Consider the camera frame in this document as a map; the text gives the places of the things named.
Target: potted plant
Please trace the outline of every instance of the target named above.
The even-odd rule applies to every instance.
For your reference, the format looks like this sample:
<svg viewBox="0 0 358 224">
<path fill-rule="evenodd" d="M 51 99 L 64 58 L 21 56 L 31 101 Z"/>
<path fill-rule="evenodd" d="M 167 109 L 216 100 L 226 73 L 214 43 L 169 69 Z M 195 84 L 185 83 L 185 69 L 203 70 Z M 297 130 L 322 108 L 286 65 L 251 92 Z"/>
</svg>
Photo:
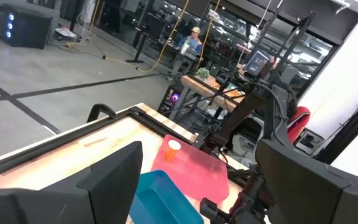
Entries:
<svg viewBox="0 0 358 224">
<path fill-rule="evenodd" d="M 209 70 L 206 69 L 206 68 L 199 68 L 199 69 L 197 70 L 197 72 L 196 72 L 196 76 L 197 76 L 200 80 L 204 81 L 204 80 L 207 79 L 208 76 L 209 76 Z"/>
</svg>

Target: cap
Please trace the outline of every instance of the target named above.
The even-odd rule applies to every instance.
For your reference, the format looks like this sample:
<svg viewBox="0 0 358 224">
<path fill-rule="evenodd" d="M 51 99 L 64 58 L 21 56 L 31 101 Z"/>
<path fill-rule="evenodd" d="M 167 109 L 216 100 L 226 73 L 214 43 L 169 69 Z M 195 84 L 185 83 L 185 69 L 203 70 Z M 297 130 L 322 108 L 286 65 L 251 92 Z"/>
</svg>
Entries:
<svg viewBox="0 0 358 224">
<path fill-rule="evenodd" d="M 193 27 L 193 29 L 191 30 L 197 34 L 199 34 L 201 32 L 200 28 L 199 27 Z"/>
</svg>

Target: wooden table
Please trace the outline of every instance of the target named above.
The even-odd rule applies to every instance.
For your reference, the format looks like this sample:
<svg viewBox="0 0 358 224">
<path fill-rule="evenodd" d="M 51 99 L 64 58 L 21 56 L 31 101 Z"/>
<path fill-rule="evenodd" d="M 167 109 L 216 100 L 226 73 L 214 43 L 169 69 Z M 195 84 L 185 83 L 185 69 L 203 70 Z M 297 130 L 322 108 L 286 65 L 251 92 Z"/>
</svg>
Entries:
<svg viewBox="0 0 358 224">
<path fill-rule="evenodd" d="M 216 90 L 218 90 L 220 87 L 220 84 L 218 84 L 215 81 L 215 78 L 212 77 L 211 75 L 203 81 L 205 82 L 205 84 L 209 85 L 210 87 L 213 87 Z M 194 79 L 190 78 L 188 75 L 185 75 L 181 78 L 181 83 L 185 87 L 184 87 L 183 91 L 181 92 L 179 101 L 175 104 L 174 109 L 183 106 L 183 103 L 185 102 L 185 97 L 190 90 L 195 93 L 200 94 L 202 97 L 209 97 L 209 96 L 213 96 L 215 94 L 215 92 L 213 90 L 210 90 L 209 88 L 205 87 L 204 85 L 198 83 Z M 235 97 L 235 96 L 241 96 L 241 95 L 243 95 L 243 93 L 241 93 L 237 90 L 230 91 L 230 92 L 226 93 L 226 96 L 228 96 L 228 97 Z M 240 103 L 242 101 L 242 99 L 244 99 L 244 97 L 236 98 L 236 99 L 234 99 L 234 101 Z M 219 107 L 222 107 L 224 110 L 229 110 L 229 111 L 234 110 L 234 108 L 236 108 L 236 106 L 237 106 L 235 103 L 233 103 L 227 99 L 224 99 L 222 96 L 216 96 L 213 99 L 213 103 L 215 103 Z M 173 120 L 175 118 L 175 116 L 177 115 L 177 113 L 178 113 L 178 110 L 172 111 L 172 113 L 170 114 L 170 117 L 169 117 L 170 120 Z"/>
<path fill-rule="evenodd" d="M 146 111 L 148 115 L 168 126 L 176 133 L 181 134 L 189 141 L 194 141 L 196 139 L 195 135 L 160 115 L 147 105 L 141 103 L 136 106 Z M 91 123 L 84 124 L 57 136 L 10 152 L 0 156 L 0 160 L 90 124 Z M 31 190 L 43 189 L 100 161 L 133 141 L 142 141 L 143 164 L 141 173 L 149 172 L 163 138 L 134 119 L 127 117 L 0 174 L 0 189 L 14 187 Z M 234 159 L 231 159 L 230 157 L 227 159 L 229 164 L 234 168 L 247 169 Z M 241 188 L 238 185 L 229 181 L 229 196 L 225 199 L 222 205 L 222 209 L 225 212 L 228 212 L 232 207 L 240 190 Z M 198 210 L 200 202 L 190 197 L 187 198 Z"/>
</svg>

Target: green plant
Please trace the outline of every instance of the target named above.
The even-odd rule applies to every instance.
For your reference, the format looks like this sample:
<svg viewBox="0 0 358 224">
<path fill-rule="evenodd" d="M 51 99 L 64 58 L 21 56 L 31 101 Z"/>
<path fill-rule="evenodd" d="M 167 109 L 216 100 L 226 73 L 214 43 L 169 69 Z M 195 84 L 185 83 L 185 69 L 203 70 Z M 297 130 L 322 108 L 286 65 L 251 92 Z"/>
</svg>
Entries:
<svg viewBox="0 0 358 224">
<path fill-rule="evenodd" d="M 196 72 L 196 75 L 199 76 L 201 79 L 206 79 L 209 76 L 209 70 L 206 68 L 199 68 Z"/>
</svg>

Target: small orange object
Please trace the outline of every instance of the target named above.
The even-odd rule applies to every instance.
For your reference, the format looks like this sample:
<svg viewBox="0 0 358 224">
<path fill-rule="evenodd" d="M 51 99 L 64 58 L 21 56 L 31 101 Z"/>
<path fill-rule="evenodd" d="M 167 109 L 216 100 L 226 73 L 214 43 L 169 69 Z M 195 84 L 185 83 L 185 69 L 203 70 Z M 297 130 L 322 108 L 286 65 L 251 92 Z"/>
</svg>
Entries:
<svg viewBox="0 0 358 224">
<path fill-rule="evenodd" d="M 176 154 L 178 153 L 178 151 L 180 150 L 180 143 L 175 141 L 175 140 L 170 140 L 168 142 L 168 146 L 166 151 L 165 151 L 165 160 L 166 161 L 172 161 Z"/>
</svg>

